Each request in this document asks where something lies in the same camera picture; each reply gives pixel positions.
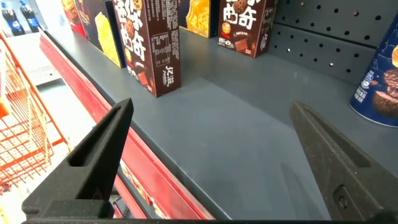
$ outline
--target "blue cylindrical container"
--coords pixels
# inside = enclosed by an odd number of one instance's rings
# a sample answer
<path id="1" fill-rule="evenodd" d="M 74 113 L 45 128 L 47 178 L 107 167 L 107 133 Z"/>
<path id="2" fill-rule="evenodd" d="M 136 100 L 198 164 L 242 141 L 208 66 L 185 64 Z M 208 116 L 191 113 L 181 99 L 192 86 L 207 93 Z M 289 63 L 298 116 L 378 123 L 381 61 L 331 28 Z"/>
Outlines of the blue cylindrical container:
<path id="1" fill-rule="evenodd" d="M 349 103 L 371 121 L 398 127 L 398 13 Z"/>

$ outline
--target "gray metal shelf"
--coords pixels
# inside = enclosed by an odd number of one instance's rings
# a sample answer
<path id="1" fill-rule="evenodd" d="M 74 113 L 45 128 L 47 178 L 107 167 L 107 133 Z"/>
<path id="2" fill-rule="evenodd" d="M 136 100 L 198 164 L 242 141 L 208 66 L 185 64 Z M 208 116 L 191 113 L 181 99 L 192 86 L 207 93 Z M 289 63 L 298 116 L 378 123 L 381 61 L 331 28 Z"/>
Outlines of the gray metal shelf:
<path id="1" fill-rule="evenodd" d="M 289 119 L 293 100 L 398 177 L 398 129 L 355 114 L 348 100 L 356 87 L 348 82 L 181 30 L 182 87 L 154 98 L 78 34 L 49 34 L 111 104 L 132 98 L 132 127 L 216 218 L 330 218 Z"/>

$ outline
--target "red shopping cart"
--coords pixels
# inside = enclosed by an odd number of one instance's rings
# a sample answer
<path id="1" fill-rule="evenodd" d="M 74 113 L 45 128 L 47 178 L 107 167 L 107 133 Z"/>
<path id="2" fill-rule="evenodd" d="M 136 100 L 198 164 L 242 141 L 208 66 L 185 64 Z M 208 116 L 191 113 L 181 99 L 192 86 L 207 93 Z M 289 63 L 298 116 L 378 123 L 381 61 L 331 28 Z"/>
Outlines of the red shopping cart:
<path id="1" fill-rule="evenodd" d="M 68 141 L 0 33 L 0 195 L 51 165 L 53 147 Z"/>

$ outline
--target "cookie image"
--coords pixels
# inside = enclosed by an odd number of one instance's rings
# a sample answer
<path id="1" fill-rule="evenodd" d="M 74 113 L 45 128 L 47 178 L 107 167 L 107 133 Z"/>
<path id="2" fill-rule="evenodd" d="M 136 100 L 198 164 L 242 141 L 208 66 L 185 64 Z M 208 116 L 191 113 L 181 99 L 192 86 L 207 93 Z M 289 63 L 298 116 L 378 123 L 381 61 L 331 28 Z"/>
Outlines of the cookie image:
<path id="1" fill-rule="evenodd" d="M 137 11 L 140 11 L 142 9 L 142 0 L 132 0 L 132 3 L 134 4 L 134 8 Z"/>
<path id="2" fill-rule="evenodd" d="M 248 7 L 248 0 L 237 0 L 234 2 L 233 7 L 236 13 L 243 13 Z"/>
<path id="3" fill-rule="evenodd" d="M 388 95 L 398 99 L 398 89 L 397 88 L 387 86 L 387 93 L 388 93 Z"/>
<path id="4" fill-rule="evenodd" d="M 126 30 L 127 30 L 127 34 L 129 35 L 129 37 L 133 39 L 134 38 L 134 24 L 129 19 L 126 22 Z"/>
<path id="5" fill-rule="evenodd" d="M 398 69 L 384 72 L 384 80 L 388 86 L 398 88 Z"/>
<path id="6" fill-rule="evenodd" d="M 225 34 L 229 34 L 231 32 L 231 24 L 229 24 L 229 22 L 224 22 L 223 25 L 221 26 L 221 30 Z"/>
<path id="7" fill-rule="evenodd" d="M 127 60 L 128 60 L 129 62 L 131 62 L 131 61 L 132 61 L 132 57 L 131 57 L 130 50 L 127 49 L 127 48 L 125 48 L 125 49 L 124 49 L 124 54 L 126 55 Z"/>
<path id="8" fill-rule="evenodd" d="M 392 51 L 392 64 L 398 68 L 398 46 Z"/>
<path id="9" fill-rule="evenodd" d="M 387 93 L 376 91 L 373 98 L 373 107 L 381 115 L 398 119 L 398 99 Z"/>

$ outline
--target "cookie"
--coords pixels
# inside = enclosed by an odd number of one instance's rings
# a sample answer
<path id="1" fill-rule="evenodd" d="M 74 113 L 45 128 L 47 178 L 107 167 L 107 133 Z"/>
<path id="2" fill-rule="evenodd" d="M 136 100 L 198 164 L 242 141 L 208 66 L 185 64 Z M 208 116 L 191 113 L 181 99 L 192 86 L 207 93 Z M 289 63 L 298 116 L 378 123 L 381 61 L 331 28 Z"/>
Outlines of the cookie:
<path id="1" fill-rule="evenodd" d="M 129 19 L 126 22 L 126 30 L 127 30 L 127 34 L 129 35 L 129 37 L 133 39 L 134 38 L 134 24 Z"/>
<path id="2" fill-rule="evenodd" d="M 229 24 L 229 22 L 224 22 L 223 25 L 221 26 L 221 30 L 225 34 L 229 34 L 231 32 L 231 24 Z"/>
<path id="3" fill-rule="evenodd" d="M 142 0 L 132 0 L 132 3 L 134 4 L 134 8 L 137 11 L 140 11 L 142 9 Z"/>
<path id="4" fill-rule="evenodd" d="M 127 49 L 127 48 L 125 48 L 125 49 L 124 49 L 124 54 L 126 54 L 127 60 L 128 60 L 129 62 L 131 62 L 131 61 L 132 61 L 132 57 L 131 57 L 130 50 Z"/>
<path id="5" fill-rule="evenodd" d="M 236 13 L 243 13 L 248 7 L 248 0 L 237 0 L 234 2 L 233 7 Z"/>

